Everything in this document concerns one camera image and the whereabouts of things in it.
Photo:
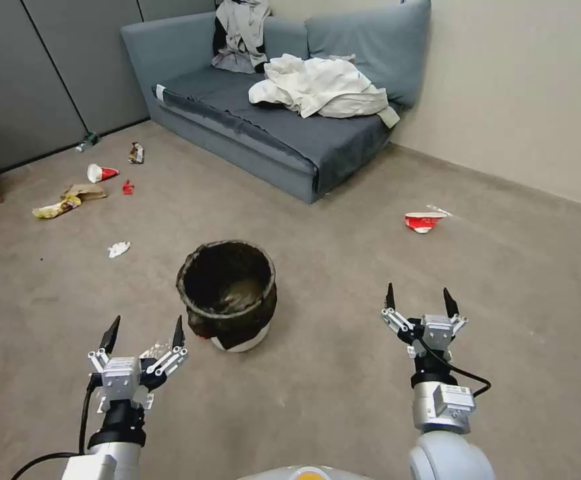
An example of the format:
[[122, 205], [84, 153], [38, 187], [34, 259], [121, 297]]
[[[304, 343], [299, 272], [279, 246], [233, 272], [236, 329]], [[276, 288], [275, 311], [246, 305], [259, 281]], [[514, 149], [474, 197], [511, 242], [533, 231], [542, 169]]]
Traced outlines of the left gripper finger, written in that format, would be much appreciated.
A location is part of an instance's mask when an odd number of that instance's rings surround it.
[[156, 342], [146, 352], [145, 359], [151, 364], [146, 367], [146, 374], [153, 377], [170, 377], [188, 358], [185, 348], [183, 316], [179, 315], [175, 324], [173, 339], [170, 343]]
[[99, 348], [88, 353], [88, 358], [94, 368], [94, 372], [102, 373], [108, 362], [111, 360], [111, 354], [117, 340], [120, 323], [121, 316], [118, 315], [112, 322], [111, 326], [104, 332]]

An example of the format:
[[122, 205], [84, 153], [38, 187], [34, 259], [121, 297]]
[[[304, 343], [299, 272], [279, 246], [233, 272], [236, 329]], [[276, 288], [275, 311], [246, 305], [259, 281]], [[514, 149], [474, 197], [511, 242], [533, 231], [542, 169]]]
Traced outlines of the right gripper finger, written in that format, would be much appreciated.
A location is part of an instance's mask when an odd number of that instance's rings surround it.
[[468, 318], [460, 314], [457, 302], [446, 287], [443, 289], [443, 296], [447, 317], [452, 327], [452, 335], [456, 336], [468, 323]]
[[386, 326], [396, 335], [410, 335], [412, 333], [412, 323], [396, 310], [392, 283], [389, 283], [387, 287], [381, 318]]

